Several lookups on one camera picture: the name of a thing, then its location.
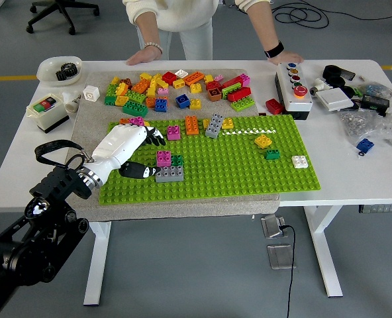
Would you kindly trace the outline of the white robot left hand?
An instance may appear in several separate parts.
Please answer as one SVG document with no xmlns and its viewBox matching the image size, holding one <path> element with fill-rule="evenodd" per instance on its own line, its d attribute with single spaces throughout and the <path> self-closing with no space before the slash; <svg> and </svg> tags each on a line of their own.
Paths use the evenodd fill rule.
<svg viewBox="0 0 392 318">
<path fill-rule="evenodd" d="M 90 176 L 101 187 L 113 170 L 118 170 L 126 178 L 144 179 L 157 174 L 160 169 L 145 166 L 129 159 L 142 145 L 166 144 L 161 132 L 155 127 L 125 124 L 115 126 L 93 151 L 90 163 L 85 167 Z"/>
</svg>

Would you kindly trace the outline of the person's right hand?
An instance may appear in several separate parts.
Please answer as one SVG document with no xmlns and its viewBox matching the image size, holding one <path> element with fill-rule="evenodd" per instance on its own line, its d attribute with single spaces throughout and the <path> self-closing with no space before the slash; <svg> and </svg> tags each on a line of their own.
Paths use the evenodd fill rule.
<svg viewBox="0 0 392 318">
<path fill-rule="evenodd" d="M 135 66 L 137 64 L 149 63 L 154 60 L 159 60 L 162 57 L 162 51 L 155 46 L 147 46 L 137 53 L 132 55 L 127 61 L 128 66 Z"/>
</svg>

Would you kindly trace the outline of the person's left hand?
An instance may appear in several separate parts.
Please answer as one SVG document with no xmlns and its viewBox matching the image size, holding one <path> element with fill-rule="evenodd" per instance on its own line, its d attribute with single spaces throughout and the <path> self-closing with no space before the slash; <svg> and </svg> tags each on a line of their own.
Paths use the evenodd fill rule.
<svg viewBox="0 0 392 318">
<path fill-rule="evenodd" d="M 285 50 L 273 58 L 268 58 L 268 61 L 278 65 L 279 63 L 302 63 L 304 59 L 297 53 Z"/>
</svg>

